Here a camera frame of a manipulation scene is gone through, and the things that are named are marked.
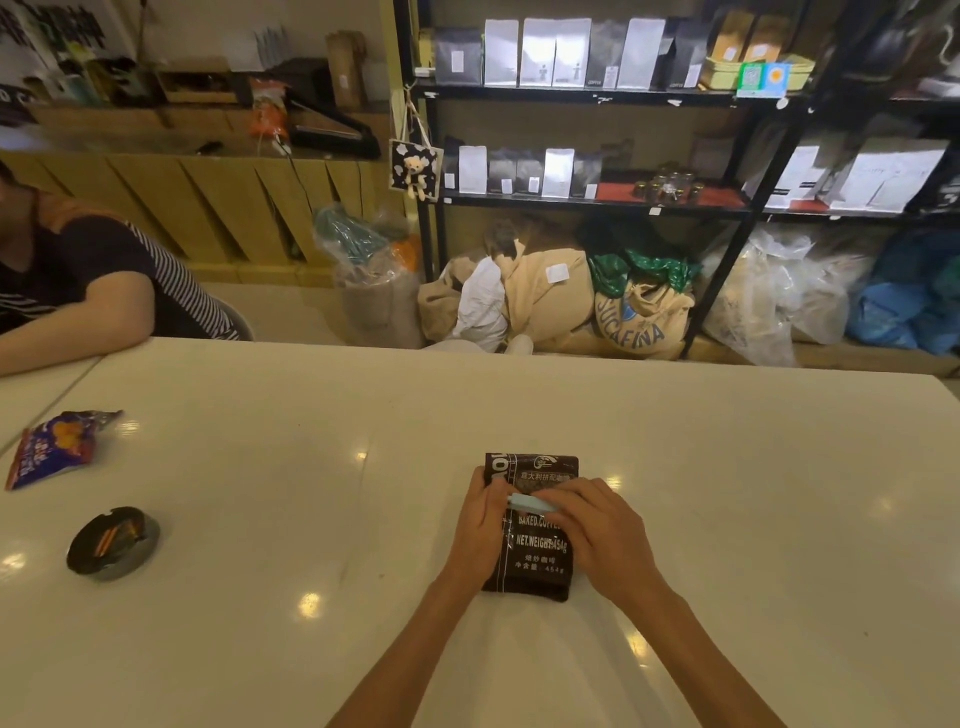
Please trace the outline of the green tin box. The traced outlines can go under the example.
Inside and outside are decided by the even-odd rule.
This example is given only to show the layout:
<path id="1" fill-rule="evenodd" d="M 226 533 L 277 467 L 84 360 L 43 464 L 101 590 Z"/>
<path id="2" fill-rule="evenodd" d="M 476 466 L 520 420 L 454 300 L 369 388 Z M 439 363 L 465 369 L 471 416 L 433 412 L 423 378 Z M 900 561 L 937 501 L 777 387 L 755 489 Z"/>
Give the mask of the green tin box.
<path id="1" fill-rule="evenodd" d="M 787 54 L 777 63 L 792 65 L 787 95 L 803 91 L 815 68 L 814 60 L 798 54 Z M 702 66 L 700 84 L 710 91 L 731 91 L 736 94 L 742 64 L 742 61 L 727 63 L 708 58 Z"/>

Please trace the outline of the black ashtray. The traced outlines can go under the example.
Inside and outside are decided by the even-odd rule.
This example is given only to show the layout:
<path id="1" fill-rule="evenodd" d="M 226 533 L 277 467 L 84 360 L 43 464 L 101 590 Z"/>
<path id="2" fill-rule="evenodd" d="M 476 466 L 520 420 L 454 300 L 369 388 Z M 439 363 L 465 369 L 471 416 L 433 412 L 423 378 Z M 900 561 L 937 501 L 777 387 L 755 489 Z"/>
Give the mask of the black ashtray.
<path id="1" fill-rule="evenodd" d="M 141 529 L 141 540 L 121 557 L 98 559 L 93 555 L 102 535 L 113 526 L 131 521 Z M 112 508 L 80 528 L 65 555 L 66 568 L 94 581 L 115 581 L 143 567 L 153 557 L 162 536 L 160 523 L 133 506 Z"/>

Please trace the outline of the hanging bear picture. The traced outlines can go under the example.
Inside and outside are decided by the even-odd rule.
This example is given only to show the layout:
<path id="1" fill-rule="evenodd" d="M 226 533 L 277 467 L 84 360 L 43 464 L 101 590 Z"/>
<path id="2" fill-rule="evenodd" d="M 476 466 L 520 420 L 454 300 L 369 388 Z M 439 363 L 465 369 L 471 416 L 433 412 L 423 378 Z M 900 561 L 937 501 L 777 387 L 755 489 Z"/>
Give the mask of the hanging bear picture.
<path id="1" fill-rule="evenodd" d="M 436 203 L 441 190 L 444 150 L 433 144 L 430 127 L 413 98 L 413 85 L 392 91 L 392 137 L 387 152 L 390 189 L 418 203 Z"/>

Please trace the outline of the person's right forearm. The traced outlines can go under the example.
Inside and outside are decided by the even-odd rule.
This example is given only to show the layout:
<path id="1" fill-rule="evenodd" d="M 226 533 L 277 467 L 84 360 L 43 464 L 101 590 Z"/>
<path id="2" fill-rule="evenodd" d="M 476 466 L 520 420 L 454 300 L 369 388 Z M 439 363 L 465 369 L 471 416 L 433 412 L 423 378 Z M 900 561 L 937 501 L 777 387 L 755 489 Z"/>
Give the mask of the person's right forearm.
<path id="1" fill-rule="evenodd" d="M 787 728 L 665 579 L 590 581 L 654 651 L 701 728 Z"/>

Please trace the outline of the white envelopes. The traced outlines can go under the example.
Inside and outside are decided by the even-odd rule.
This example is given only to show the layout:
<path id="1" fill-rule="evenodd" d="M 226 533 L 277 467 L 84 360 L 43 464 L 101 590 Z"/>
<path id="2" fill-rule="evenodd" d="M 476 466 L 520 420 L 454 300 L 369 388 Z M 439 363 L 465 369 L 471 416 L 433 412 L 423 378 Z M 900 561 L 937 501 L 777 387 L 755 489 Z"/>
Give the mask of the white envelopes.
<path id="1" fill-rule="evenodd" d="M 294 58 L 287 30 L 282 25 L 263 26 L 252 32 L 257 69 L 266 71 Z"/>

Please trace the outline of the wooden box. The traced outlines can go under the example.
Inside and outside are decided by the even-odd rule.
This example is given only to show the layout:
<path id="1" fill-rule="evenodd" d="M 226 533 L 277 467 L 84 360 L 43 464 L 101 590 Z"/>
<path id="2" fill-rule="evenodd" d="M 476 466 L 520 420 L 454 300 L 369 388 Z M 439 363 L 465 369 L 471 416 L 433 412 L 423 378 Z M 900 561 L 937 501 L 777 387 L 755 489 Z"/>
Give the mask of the wooden box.
<path id="1" fill-rule="evenodd" d="M 155 77 L 171 105 L 236 105 L 232 74 L 222 69 L 160 68 Z"/>

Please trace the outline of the black coffee bag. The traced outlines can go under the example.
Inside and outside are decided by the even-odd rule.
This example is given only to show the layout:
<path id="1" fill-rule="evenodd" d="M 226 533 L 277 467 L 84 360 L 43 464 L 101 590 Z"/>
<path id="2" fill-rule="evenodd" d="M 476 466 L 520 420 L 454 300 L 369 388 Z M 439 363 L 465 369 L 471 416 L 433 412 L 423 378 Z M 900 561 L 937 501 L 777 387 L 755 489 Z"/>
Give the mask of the black coffee bag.
<path id="1" fill-rule="evenodd" d="M 503 479 L 516 493 L 536 496 L 537 491 L 577 479 L 579 460 L 574 456 L 489 452 L 484 476 L 486 483 Z M 503 518 L 499 559 L 483 591 L 566 602 L 572 574 L 573 553 L 567 535 L 545 516 L 509 508 Z"/>

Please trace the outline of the green plastic liner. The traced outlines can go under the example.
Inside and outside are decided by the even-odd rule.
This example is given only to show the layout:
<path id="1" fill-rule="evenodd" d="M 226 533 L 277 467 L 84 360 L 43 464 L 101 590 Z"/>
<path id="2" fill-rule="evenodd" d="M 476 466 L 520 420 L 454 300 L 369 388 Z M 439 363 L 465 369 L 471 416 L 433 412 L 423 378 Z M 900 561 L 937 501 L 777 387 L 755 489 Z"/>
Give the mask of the green plastic liner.
<path id="1" fill-rule="evenodd" d="M 702 271 L 686 256 L 652 255 L 635 249 L 590 252 L 586 256 L 593 289 L 607 298 L 622 298 L 631 285 L 668 285 L 684 293 Z"/>

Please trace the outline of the white striped paper bag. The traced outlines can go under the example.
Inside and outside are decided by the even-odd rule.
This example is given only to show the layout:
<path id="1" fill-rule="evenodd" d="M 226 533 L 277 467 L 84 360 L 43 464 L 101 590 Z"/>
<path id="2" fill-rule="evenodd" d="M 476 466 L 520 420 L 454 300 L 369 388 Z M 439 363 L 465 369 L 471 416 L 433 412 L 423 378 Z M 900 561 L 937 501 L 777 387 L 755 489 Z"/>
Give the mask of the white striped paper bag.
<path id="1" fill-rule="evenodd" d="M 821 146 L 819 139 L 798 143 L 770 194 L 765 206 L 767 211 L 787 210 L 794 201 L 801 199 L 804 194 L 801 189 L 802 184 L 808 181 Z M 757 195 L 773 159 L 775 147 L 775 144 L 767 145 L 751 151 L 741 164 L 739 171 L 743 183 L 741 191 L 750 199 L 755 199 Z"/>

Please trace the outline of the blue and red snack packet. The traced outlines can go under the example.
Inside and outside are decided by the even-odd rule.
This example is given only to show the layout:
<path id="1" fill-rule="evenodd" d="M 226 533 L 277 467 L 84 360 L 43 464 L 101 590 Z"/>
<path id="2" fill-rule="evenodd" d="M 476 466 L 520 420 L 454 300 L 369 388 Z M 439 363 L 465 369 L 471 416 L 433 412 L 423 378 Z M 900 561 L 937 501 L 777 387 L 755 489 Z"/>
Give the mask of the blue and red snack packet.
<path id="1" fill-rule="evenodd" d="M 17 491 L 89 465 L 98 449 L 100 433 L 124 413 L 64 411 L 25 429 L 7 473 L 6 491 Z"/>

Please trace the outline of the person's left hand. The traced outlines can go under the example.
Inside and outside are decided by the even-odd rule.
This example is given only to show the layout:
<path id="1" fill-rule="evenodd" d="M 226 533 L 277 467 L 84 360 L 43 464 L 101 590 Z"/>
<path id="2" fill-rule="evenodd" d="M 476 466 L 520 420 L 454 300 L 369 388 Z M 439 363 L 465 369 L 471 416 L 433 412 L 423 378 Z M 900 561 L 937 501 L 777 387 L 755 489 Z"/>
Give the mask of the person's left hand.
<path id="1" fill-rule="evenodd" d="M 489 524 L 489 485 L 484 467 L 474 468 L 442 573 L 470 594 L 478 593 L 498 564 L 502 521 Z"/>

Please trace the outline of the row of small coffee packets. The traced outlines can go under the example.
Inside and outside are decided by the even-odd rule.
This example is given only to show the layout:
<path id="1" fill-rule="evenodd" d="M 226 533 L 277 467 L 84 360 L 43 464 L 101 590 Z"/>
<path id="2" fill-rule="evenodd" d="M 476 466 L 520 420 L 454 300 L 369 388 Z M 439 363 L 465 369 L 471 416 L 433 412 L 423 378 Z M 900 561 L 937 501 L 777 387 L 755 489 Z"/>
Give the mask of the row of small coffee packets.
<path id="1" fill-rule="evenodd" d="M 569 148 L 515 149 L 445 141 L 439 190 L 453 194 L 549 200 L 598 198 L 606 155 Z"/>

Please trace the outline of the clear plastic wrapped sack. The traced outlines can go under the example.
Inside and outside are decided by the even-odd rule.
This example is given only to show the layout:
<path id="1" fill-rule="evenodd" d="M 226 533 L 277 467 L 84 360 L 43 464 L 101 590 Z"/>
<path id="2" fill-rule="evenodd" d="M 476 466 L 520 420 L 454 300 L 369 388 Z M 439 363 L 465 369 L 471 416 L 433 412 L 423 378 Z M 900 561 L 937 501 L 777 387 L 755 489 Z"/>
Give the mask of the clear plastic wrapped sack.
<path id="1" fill-rule="evenodd" d="M 366 221 L 334 203 L 313 213 L 313 237 L 334 261 L 333 286 L 359 345 L 426 345 L 418 307 L 422 243 L 406 217 L 383 209 Z"/>

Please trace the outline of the wooden counter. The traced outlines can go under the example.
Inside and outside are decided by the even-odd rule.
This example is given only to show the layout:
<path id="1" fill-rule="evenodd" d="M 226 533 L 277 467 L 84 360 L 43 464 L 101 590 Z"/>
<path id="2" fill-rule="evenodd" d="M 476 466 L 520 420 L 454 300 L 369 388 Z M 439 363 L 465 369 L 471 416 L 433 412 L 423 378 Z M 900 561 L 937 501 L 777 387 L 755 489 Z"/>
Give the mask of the wooden counter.
<path id="1" fill-rule="evenodd" d="M 313 213 L 335 203 L 366 221 L 402 218 L 387 165 L 294 148 L 219 124 L 165 127 L 159 110 L 40 106 L 58 126 L 0 126 L 19 180 L 119 213 L 204 283 L 331 287 Z"/>

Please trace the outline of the orange packet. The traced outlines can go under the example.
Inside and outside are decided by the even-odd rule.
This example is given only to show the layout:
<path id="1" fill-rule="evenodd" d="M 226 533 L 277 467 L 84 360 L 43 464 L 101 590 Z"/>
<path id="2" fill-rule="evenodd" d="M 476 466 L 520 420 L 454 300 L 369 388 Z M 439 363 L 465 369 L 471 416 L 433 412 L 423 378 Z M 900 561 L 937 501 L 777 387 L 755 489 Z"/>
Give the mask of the orange packet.
<path id="1" fill-rule="evenodd" d="M 288 85 L 279 79 L 247 79 L 251 106 L 247 132 L 252 138 L 289 141 Z"/>

